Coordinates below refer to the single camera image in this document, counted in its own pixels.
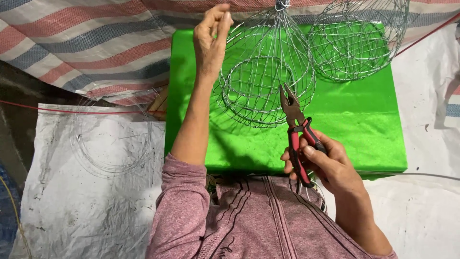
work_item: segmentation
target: wire cage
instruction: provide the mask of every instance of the wire cage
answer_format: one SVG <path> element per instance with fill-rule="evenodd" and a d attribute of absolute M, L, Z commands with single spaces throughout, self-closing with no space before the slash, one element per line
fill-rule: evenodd
<path fill-rule="evenodd" d="M 329 4 L 308 34 L 317 74 L 348 81 L 387 66 L 403 41 L 408 8 L 409 0 L 336 0 Z"/>
<path fill-rule="evenodd" d="M 234 120 L 254 128 L 285 123 L 279 85 L 288 83 L 301 109 L 315 90 L 313 58 L 305 32 L 287 14 L 289 1 L 252 15 L 231 30 L 214 87 L 218 105 Z"/>

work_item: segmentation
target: person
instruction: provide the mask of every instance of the person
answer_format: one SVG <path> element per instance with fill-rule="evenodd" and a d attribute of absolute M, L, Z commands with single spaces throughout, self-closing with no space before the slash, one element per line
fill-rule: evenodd
<path fill-rule="evenodd" d="M 215 6 L 194 29 L 195 85 L 165 158 L 146 258 L 396 259 L 344 147 L 320 131 L 316 134 L 328 156 L 308 146 L 302 136 L 300 149 L 306 166 L 327 178 L 321 182 L 335 197 L 335 222 L 321 210 L 323 198 L 312 188 L 300 187 L 287 151 L 281 160 L 289 177 L 235 178 L 216 187 L 219 205 L 210 205 L 204 166 L 209 99 L 233 24 L 229 9 L 228 4 Z"/>

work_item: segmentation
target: hand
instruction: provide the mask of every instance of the hand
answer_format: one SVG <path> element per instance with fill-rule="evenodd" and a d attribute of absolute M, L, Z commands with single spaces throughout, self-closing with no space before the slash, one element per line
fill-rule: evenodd
<path fill-rule="evenodd" d="M 230 5 L 216 5 L 204 13 L 203 21 L 193 31 L 196 56 L 196 77 L 217 80 L 225 56 L 225 46 L 230 26 Z"/>
<path fill-rule="evenodd" d="M 314 130 L 314 132 L 327 149 L 329 157 L 323 152 L 308 146 L 307 140 L 300 136 L 300 159 L 305 169 L 314 171 L 315 175 L 321 179 L 324 187 L 336 197 L 361 194 L 367 196 L 362 179 L 353 168 L 344 146 L 318 130 Z M 285 149 L 281 160 L 285 161 L 284 172 L 290 173 L 291 179 L 297 179 L 297 175 L 293 172 L 292 163 L 289 160 L 289 147 Z"/>

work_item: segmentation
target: yellow cable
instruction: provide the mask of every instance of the yellow cable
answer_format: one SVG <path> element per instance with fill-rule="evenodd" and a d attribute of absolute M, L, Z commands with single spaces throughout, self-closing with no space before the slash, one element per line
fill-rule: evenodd
<path fill-rule="evenodd" d="M 21 225 L 21 221 L 19 220 L 19 214 L 17 213 L 16 204 L 14 203 L 13 195 L 11 194 L 10 189 L 6 185 L 6 182 L 3 180 L 3 177 L 1 175 L 0 175 L 0 181 L 5 186 L 6 191 L 8 192 L 8 196 L 10 196 L 11 203 L 13 204 L 14 214 L 16 215 L 17 228 L 19 229 L 19 232 L 21 233 L 21 236 L 23 237 L 24 246 L 26 247 L 27 254 L 29 255 L 29 259 L 32 259 L 32 253 L 30 252 L 29 244 L 27 243 L 26 236 L 24 235 L 23 226 Z"/>

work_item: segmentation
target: pliers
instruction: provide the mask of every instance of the pliers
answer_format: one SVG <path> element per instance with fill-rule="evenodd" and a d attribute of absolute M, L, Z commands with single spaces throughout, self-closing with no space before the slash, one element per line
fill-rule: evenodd
<path fill-rule="evenodd" d="M 283 85 L 280 84 L 281 108 L 286 114 L 286 121 L 289 125 L 289 129 L 287 130 L 287 135 L 289 138 L 289 160 L 294 167 L 294 171 L 297 174 L 297 177 L 302 182 L 302 185 L 307 188 L 312 188 L 314 184 L 310 182 L 307 171 L 299 159 L 301 151 L 299 148 L 298 133 L 303 133 L 303 136 L 307 140 L 309 146 L 314 147 L 316 150 L 319 150 L 326 155 L 328 152 L 310 127 L 311 117 L 305 119 L 305 115 L 300 110 L 299 100 L 292 93 L 287 83 L 284 83 L 284 89 Z"/>

